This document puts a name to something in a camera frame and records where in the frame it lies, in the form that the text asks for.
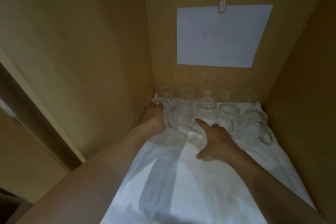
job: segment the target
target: white cloth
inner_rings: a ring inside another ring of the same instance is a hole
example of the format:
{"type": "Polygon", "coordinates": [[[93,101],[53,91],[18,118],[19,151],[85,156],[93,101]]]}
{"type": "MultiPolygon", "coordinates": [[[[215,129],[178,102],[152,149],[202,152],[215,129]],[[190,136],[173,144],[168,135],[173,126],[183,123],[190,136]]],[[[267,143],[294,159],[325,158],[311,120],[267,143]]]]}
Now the white cloth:
{"type": "MultiPolygon", "coordinates": [[[[253,107],[238,105],[241,114],[253,107]]],[[[314,207],[277,141],[273,145],[236,143],[314,207]]],[[[136,156],[101,223],[266,223],[245,184],[228,164],[195,158],[205,144],[199,134],[171,129],[150,139],[136,156]]]]}

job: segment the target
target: hand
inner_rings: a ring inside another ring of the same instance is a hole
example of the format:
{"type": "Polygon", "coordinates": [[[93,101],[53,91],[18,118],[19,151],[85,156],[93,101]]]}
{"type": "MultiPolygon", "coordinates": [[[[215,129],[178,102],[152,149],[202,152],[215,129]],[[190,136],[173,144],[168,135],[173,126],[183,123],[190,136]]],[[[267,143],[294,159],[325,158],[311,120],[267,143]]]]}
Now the hand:
{"type": "Polygon", "coordinates": [[[204,129],[208,138],[207,145],[197,154],[197,159],[205,159],[210,156],[216,160],[229,162],[232,156],[234,157],[244,152],[232,140],[225,128],[220,127],[218,124],[209,126],[201,119],[195,119],[195,121],[204,129]]]}
{"type": "Polygon", "coordinates": [[[146,106],[139,117],[138,124],[148,125],[150,137],[163,133],[166,130],[163,123],[163,104],[150,103],[146,106]]]}

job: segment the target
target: white paper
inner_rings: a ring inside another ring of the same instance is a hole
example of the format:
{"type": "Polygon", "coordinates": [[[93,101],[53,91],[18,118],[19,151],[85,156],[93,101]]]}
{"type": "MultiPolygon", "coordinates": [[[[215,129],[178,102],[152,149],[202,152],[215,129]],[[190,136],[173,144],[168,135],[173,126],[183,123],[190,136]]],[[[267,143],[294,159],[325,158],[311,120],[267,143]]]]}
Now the white paper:
{"type": "Polygon", "coordinates": [[[177,63],[252,67],[273,5],[228,5],[177,9],[177,63]]]}

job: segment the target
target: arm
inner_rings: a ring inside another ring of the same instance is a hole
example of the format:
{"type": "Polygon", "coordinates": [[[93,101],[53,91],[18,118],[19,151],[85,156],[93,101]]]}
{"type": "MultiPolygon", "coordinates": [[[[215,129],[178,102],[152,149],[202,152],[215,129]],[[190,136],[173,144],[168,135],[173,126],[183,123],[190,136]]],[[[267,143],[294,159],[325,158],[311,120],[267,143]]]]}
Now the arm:
{"type": "Polygon", "coordinates": [[[138,151],[164,130],[163,106],[151,103],[138,126],[63,179],[17,224],[100,223],[138,151]]]}
{"type": "Polygon", "coordinates": [[[317,211],[241,150],[223,127],[218,124],[210,127],[200,119],[196,122],[208,138],[207,146],[196,158],[211,156],[227,162],[245,183],[268,224],[327,223],[317,211]]]}

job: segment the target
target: sketch on paper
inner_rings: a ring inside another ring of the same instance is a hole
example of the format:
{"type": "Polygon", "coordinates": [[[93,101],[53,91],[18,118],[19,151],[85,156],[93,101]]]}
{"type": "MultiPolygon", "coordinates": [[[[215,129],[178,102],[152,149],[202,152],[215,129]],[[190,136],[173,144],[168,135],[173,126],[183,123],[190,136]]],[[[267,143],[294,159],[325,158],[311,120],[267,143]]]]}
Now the sketch on paper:
{"type": "Polygon", "coordinates": [[[273,5],[177,9],[177,63],[252,67],[273,5]]]}

